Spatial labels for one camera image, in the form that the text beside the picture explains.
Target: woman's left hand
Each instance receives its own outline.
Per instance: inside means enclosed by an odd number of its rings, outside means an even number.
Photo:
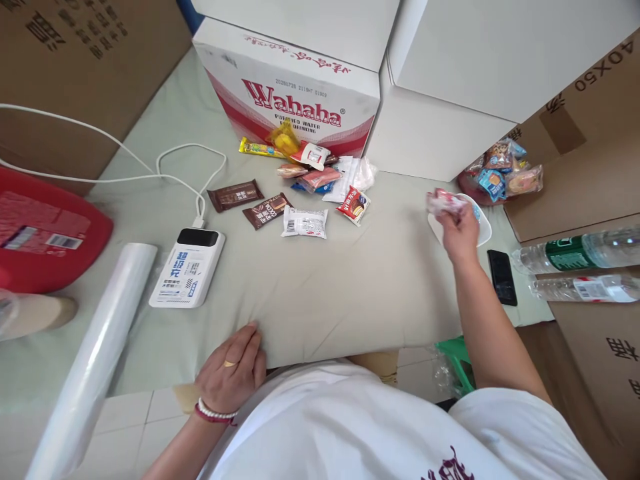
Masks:
[[[214,350],[195,379],[207,408],[233,413],[264,383],[267,356],[261,340],[256,322],[250,322]]]

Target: green bottle label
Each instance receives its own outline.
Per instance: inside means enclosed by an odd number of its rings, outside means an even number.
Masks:
[[[549,262],[560,271],[597,268],[582,244],[582,235],[547,242]]]

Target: black smartphone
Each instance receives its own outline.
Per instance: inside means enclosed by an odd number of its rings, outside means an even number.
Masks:
[[[489,255],[493,288],[498,295],[498,300],[503,305],[517,307],[518,298],[515,296],[515,285],[513,284],[509,256],[497,250],[487,250],[487,254]]]

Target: white power bank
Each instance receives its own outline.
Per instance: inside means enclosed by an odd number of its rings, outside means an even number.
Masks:
[[[196,308],[202,305],[224,244],[225,236],[220,232],[182,230],[149,298],[150,306]]]

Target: white box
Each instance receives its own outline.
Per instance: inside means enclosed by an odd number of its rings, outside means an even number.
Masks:
[[[380,103],[376,73],[211,18],[193,43],[238,138],[266,143],[289,119],[299,139],[362,154]]]
[[[400,87],[521,123],[638,27],[636,0],[404,0],[389,62]]]
[[[399,0],[192,0],[207,17],[378,72]]]
[[[383,171],[451,181],[515,123],[396,86],[385,57],[366,156]]]

